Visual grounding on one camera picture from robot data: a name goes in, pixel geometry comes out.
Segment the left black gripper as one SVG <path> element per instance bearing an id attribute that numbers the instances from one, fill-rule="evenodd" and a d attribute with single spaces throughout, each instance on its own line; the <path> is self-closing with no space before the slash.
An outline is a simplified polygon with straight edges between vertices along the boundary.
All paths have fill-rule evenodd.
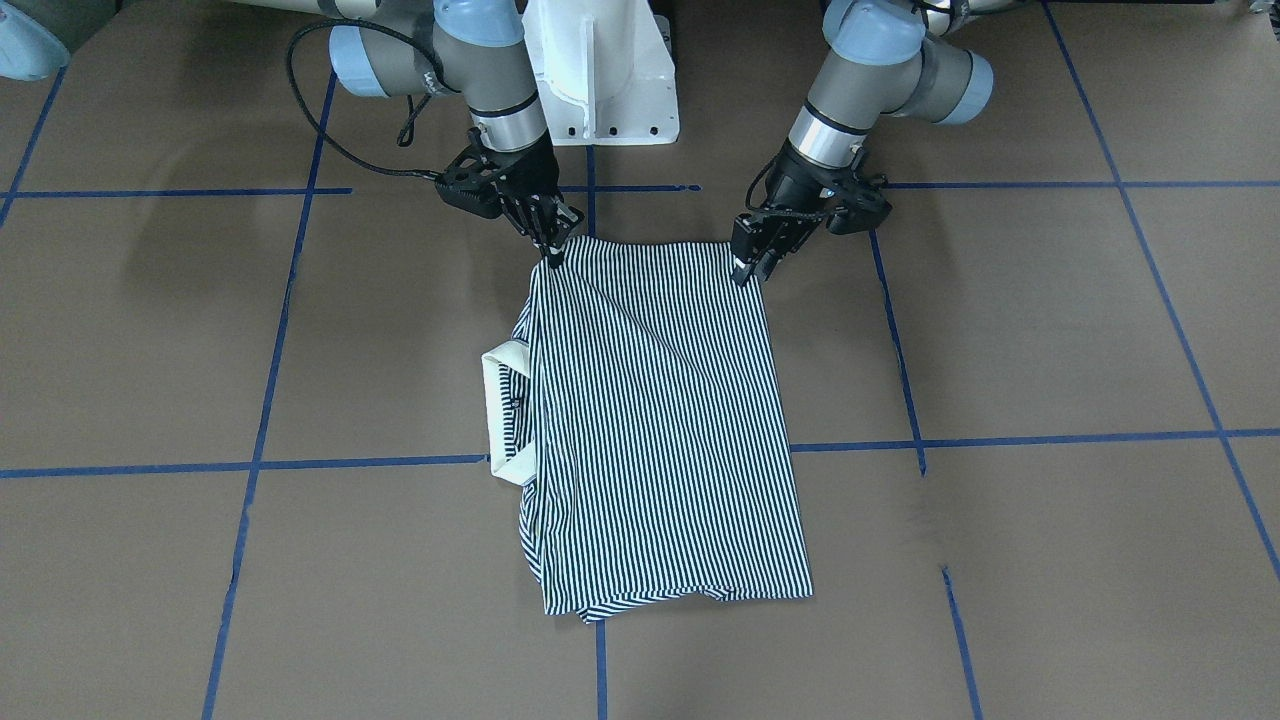
<path id="1" fill-rule="evenodd" d="M 732 282 L 740 287 L 751 278 L 767 282 L 777 265 L 812 237 L 819 222 L 799 220 L 796 214 L 819 215 L 828 227 L 849 227 L 850 211 L 838 200 L 833 209 L 823 192 L 850 176 L 851 164 L 836 168 L 817 164 L 792 142 L 783 142 L 765 178 L 762 217 L 739 214 L 733 219 Z"/>

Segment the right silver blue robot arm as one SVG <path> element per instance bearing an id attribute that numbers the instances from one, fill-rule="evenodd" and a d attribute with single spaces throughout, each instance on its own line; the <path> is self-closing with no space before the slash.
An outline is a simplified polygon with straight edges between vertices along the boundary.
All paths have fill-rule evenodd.
<path id="1" fill-rule="evenodd" d="M 380 167 L 379 173 L 431 182 L 440 199 L 475 217 L 503 217 L 558 268 L 581 213 L 563 199 L 559 164 L 541 105 L 522 17 L 512 1 L 282 1 L 315 15 L 285 47 L 285 76 L 301 110 L 307 102 L 294 55 L 326 32 L 339 83 L 362 97 L 403 96 L 408 115 L 398 143 L 435 97 L 463 99 L 471 126 L 463 150 L 442 170 Z"/>

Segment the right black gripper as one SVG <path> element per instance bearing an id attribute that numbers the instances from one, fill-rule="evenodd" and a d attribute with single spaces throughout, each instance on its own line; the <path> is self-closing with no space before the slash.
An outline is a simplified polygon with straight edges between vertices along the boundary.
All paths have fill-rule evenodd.
<path id="1" fill-rule="evenodd" d="M 561 195 L 550 132 L 545 129 L 527 147 L 508 152 L 489 149 L 479 128 L 468 129 L 468 142 L 485 152 L 503 210 L 515 217 L 518 232 L 532 241 L 548 268 L 558 269 L 567 240 L 585 214 Z"/>

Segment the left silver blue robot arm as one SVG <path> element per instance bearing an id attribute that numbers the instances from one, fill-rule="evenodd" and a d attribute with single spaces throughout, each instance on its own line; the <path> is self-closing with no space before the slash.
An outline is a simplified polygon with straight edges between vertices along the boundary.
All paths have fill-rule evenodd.
<path id="1" fill-rule="evenodd" d="M 937 126 L 973 120 L 995 90 L 989 63 L 943 41 L 932 18 L 955 26 L 959 3 L 832 1 L 823 18 L 829 46 L 780 151 L 746 197 L 730 247 L 736 284 L 765 281 L 777 264 L 819 229 L 874 231 L 890 215 L 883 176 L 867 176 L 865 142 L 878 119 L 901 117 Z"/>

